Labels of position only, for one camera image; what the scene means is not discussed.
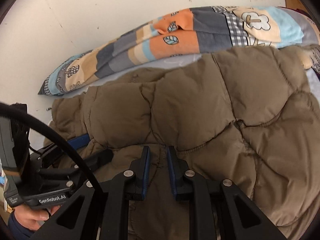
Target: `orange fabric patch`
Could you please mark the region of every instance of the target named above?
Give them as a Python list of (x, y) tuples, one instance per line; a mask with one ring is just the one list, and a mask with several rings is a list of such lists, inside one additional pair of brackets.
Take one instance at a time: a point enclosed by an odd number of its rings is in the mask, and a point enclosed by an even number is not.
[(156, 29), (160, 34), (169, 33), (168, 27), (172, 22), (175, 22), (176, 25), (183, 30), (192, 31), (193, 30), (193, 13), (190, 9), (185, 9), (179, 11), (177, 14), (171, 16), (167, 14), (163, 17), (162, 20), (153, 24), (153, 28)]
[(150, 50), (156, 59), (170, 57), (174, 54), (200, 53), (196, 32), (184, 30), (150, 39)]

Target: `triangular cutout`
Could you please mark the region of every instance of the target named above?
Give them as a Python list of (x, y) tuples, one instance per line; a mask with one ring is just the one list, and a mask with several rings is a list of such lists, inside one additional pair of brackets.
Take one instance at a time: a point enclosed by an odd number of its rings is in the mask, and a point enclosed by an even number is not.
[(68, 229), (75, 228), (83, 202), (84, 196), (79, 196), (57, 219), (57, 224)]
[(259, 217), (244, 203), (239, 196), (235, 196), (234, 200), (243, 228), (250, 228), (261, 223)]

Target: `bedsheet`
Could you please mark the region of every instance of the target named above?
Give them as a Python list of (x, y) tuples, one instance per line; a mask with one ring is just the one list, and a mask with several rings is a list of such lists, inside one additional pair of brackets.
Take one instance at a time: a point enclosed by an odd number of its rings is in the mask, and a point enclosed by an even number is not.
[(233, 46), (320, 44), (315, 23), (281, 7), (189, 8), (146, 23), (62, 63), (39, 94), (63, 95), (105, 76), (162, 58), (216, 52)]

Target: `wooden board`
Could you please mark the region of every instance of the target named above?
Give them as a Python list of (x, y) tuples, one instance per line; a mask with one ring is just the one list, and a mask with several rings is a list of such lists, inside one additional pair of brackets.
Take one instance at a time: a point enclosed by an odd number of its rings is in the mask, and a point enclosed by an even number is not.
[(305, 12), (308, 12), (306, 7), (300, 2), (300, 0), (285, 0), (285, 6), (286, 8), (289, 8), (289, 9), (294, 9), (294, 10), (300, 9)]

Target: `white wall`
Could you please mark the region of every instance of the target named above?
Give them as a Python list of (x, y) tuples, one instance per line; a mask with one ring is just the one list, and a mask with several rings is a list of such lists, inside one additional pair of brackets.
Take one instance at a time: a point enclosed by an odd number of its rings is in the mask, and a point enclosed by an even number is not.
[[(93, 49), (153, 18), (209, 5), (284, 6), (284, 0), (17, 0), (0, 25), (0, 101), (27, 103), (48, 123), (54, 97), (44, 79), (70, 56)], [(30, 135), (34, 148), (42, 137)]]

